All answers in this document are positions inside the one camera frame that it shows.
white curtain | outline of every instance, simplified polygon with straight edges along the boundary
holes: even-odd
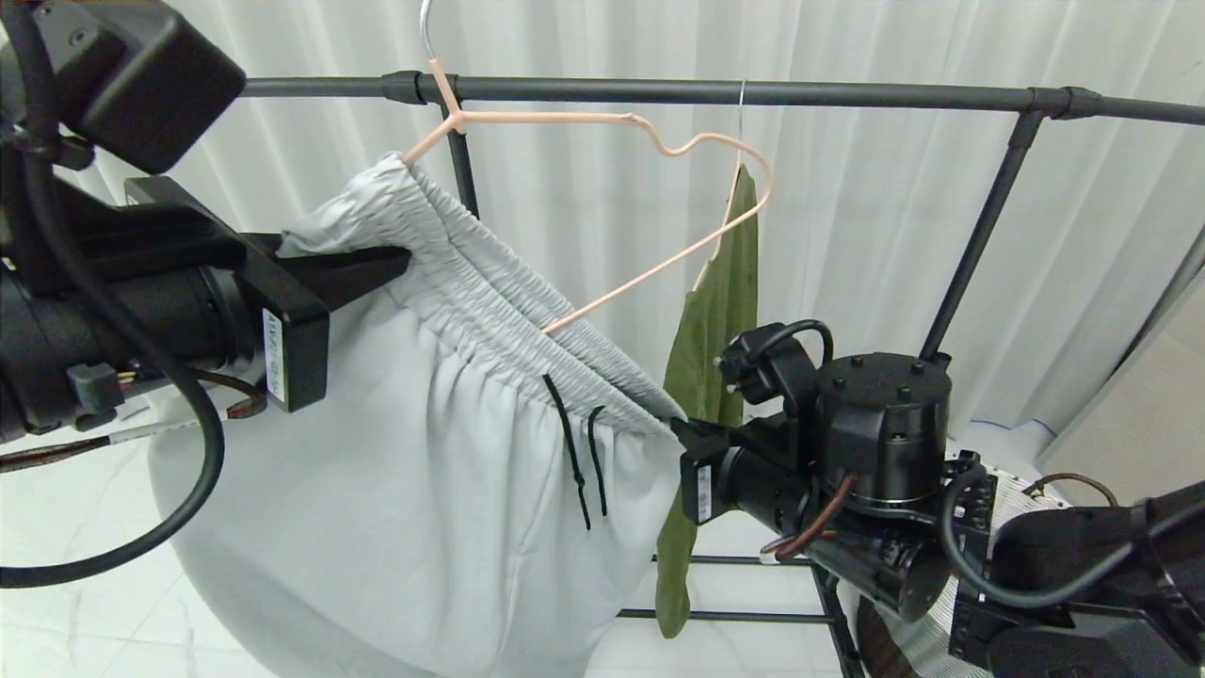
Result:
[[[252,77],[423,69],[418,0],[175,0]],[[1205,2],[436,0],[431,37],[471,76],[1088,87],[1205,104]],[[554,105],[470,102],[547,110]],[[818,317],[837,353],[919,350],[995,173],[1010,113],[735,106],[633,110],[671,142],[736,134],[775,164],[763,320]],[[171,175],[231,225],[277,230],[439,120],[384,100],[240,100]],[[665,159],[636,131],[471,128],[483,220],[575,302],[719,224],[734,158]],[[424,159],[453,188],[445,146]],[[129,167],[80,177],[120,200]],[[1205,223],[1205,129],[1047,120],[950,329],[953,431],[1058,430],[1124,354]],[[593,319],[659,378],[701,259]]]

white backdrop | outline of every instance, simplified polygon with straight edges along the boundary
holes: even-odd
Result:
[[[425,60],[418,0],[170,1],[251,76],[376,76]],[[475,76],[1077,84],[1187,104],[1205,104],[1203,29],[1205,2],[1170,0],[436,0],[431,17],[445,66]],[[670,142],[737,131],[735,107],[593,108],[634,110]],[[839,354],[919,350],[1013,116],[741,114],[746,141],[771,157],[777,176],[762,220],[763,320],[819,317]],[[171,175],[230,224],[277,230],[437,120],[434,106],[383,100],[241,100]],[[665,159],[630,129],[484,126],[470,129],[469,142],[486,223],[577,302],[717,226],[734,161],[722,148]],[[424,164],[454,189],[445,146]],[[77,178],[119,200],[122,179],[135,173],[102,157]],[[1074,417],[1201,230],[1203,182],[1205,129],[1042,125],[944,347],[954,356],[956,434],[972,418],[1036,418],[1059,430]],[[593,316],[654,377],[700,265],[689,261]],[[83,558],[147,530],[157,515],[136,456],[113,450],[6,477],[4,562]],[[195,621],[204,606],[189,591],[159,549],[77,585],[6,592],[4,650],[16,661],[14,648],[45,643],[78,670],[70,676],[184,676],[136,668],[143,655],[123,639],[186,638],[184,658],[194,658],[194,641],[235,649]],[[49,655],[29,656],[29,673],[13,668],[24,664],[5,666],[18,678],[47,674],[33,667]],[[210,676],[206,661],[221,659],[195,656],[202,670],[188,659],[188,676]]]

hanging garment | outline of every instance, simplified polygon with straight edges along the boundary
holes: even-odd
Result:
[[[545,335],[569,301],[399,154],[281,254],[377,244],[410,269],[333,314],[325,400],[227,428],[184,571],[282,677],[582,676],[653,553],[682,412],[587,320]],[[164,512],[199,446],[154,442]]]
[[[728,218],[757,201],[753,177],[741,165]],[[695,419],[740,426],[745,402],[728,394],[712,359],[741,331],[757,326],[757,216],[723,235],[695,289],[686,297],[665,370],[665,390]],[[686,588],[696,527],[681,509],[681,489],[657,540],[657,624],[677,636],[690,615]]]

beige panel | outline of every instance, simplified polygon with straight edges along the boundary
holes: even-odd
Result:
[[[1205,479],[1205,273],[1039,462],[1133,503]],[[1062,483],[1077,503],[1093,490]]]

green garment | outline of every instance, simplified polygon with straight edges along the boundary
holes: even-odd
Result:
[[[733,219],[757,204],[753,177],[741,165],[728,206]],[[665,390],[688,417],[740,426],[745,402],[728,394],[712,359],[736,336],[757,325],[757,216],[721,236],[719,253],[707,266],[698,289],[687,293],[674,349],[665,370]],[[682,632],[690,614],[686,573],[698,527],[682,514],[682,489],[674,499],[657,538],[657,624],[662,636]]]

